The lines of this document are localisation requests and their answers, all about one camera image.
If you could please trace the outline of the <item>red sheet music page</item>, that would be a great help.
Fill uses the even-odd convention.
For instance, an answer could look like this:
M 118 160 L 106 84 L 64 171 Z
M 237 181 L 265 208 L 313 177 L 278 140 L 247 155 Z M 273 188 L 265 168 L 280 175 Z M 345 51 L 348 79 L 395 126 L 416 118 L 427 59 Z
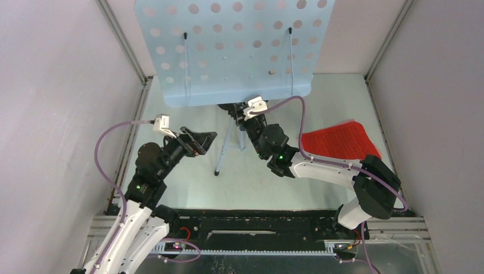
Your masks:
M 302 147 L 308 153 L 336 159 L 364 160 L 368 155 L 381 158 L 364 126 L 355 120 L 303 133 Z

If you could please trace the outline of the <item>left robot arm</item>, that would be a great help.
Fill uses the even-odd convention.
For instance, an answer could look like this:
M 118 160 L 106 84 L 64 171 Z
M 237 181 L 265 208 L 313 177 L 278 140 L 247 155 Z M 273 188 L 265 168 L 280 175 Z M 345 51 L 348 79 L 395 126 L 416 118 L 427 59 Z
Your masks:
M 186 127 L 175 133 L 157 122 L 153 125 L 163 135 L 163 145 L 150 142 L 139 148 L 135 174 L 121 196 L 114 225 L 92 258 L 71 273 L 135 273 L 159 242 L 180 232 L 178 212 L 159 204 L 167 188 L 164 180 L 184 157 L 205 155 L 217 133 Z

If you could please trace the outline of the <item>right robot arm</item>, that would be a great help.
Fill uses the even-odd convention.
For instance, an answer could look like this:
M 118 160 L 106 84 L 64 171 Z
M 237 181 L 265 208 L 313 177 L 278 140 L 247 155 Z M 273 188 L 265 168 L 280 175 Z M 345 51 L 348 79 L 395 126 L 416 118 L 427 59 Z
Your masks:
M 349 237 L 361 223 L 374 217 L 388 220 L 401 198 L 401 181 L 375 154 L 362 159 L 331 158 L 312 155 L 302 144 L 289 145 L 288 136 L 279 124 L 265 118 L 268 107 L 264 100 L 253 103 L 230 103 L 225 108 L 235 125 L 247 133 L 259 159 L 267 161 L 271 172 L 279 177 L 309 178 L 333 183 L 356 195 L 342 205 L 332 223 L 332 231 L 340 239 Z

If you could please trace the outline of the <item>light blue music stand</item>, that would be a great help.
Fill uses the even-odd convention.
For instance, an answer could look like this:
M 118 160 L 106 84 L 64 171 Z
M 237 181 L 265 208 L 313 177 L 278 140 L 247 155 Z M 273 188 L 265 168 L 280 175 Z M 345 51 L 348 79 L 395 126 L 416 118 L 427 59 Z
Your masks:
M 333 1 L 136 1 L 170 107 L 307 96 Z

